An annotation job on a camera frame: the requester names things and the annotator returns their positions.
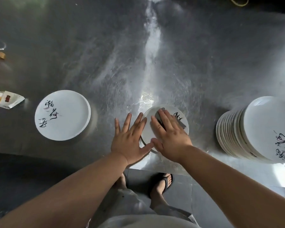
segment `snack packet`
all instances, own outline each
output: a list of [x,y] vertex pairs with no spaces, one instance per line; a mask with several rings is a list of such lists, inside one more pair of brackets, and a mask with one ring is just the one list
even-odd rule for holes
[[0,91],[0,107],[5,109],[11,109],[15,105],[18,105],[22,102],[25,98],[19,94],[15,94],[12,92]]

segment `forearm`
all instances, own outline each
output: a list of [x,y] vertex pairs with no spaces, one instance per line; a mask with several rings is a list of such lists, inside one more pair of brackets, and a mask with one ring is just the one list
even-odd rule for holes
[[110,153],[8,213],[0,227],[84,227],[126,166]]
[[187,147],[180,164],[235,227],[285,228],[282,196],[194,147]]

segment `hand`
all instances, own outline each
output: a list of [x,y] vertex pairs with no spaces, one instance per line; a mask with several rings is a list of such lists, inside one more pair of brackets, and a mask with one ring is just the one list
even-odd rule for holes
[[179,125],[175,116],[172,116],[167,110],[159,111],[160,118],[163,121],[166,130],[159,124],[154,116],[151,116],[151,125],[155,134],[160,140],[152,138],[155,148],[163,156],[174,162],[180,162],[181,157],[187,146],[192,146],[192,142],[183,128]]
[[127,115],[122,130],[120,130],[118,119],[115,118],[115,136],[111,145],[111,152],[123,155],[127,159],[128,165],[143,158],[154,146],[153,143],[149,143],[143,148],[139,147],[139,138],[147,122],[147,118],[141,121],[142,116],[143,113],[138,115],[130,130],[131,113]]

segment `stainless steel surface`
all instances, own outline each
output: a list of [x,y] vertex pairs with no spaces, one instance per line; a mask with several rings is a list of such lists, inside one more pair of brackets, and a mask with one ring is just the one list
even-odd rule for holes
[[[0,108],[0,153],[83,167],[110,152],[114,118],[156,104],[186,115],[193,144],[262,184],[285,187],[285,164],[227,156],[214,137],[225,111],[273,95],[285,99],[285,15],[194,0],[0,0],[0,90],[25,102]],[[66,142],[42,137],[38,103],[70,89],[91,122]],[[187,174],[160,154],[132,168]]]

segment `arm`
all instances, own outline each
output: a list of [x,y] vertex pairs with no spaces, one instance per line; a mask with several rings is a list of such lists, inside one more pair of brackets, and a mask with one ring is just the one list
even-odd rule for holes
[[85,227],[126,166],[141,159],[152,148],[151,143],[139,148],[139,137],[146,124],[146,120],[141,121],[142,116],[141,113],[130,130],[131,114],[122,130],[115,119],[115,137],[109,155],[9,212],[0,219],[0,227]]
[[180,163],[235,227],[285,228],[284,197],[193,147],[175,118],[168,111],[159,113],[167,131],[152,118],[162,140],[152,139],[156,149]]

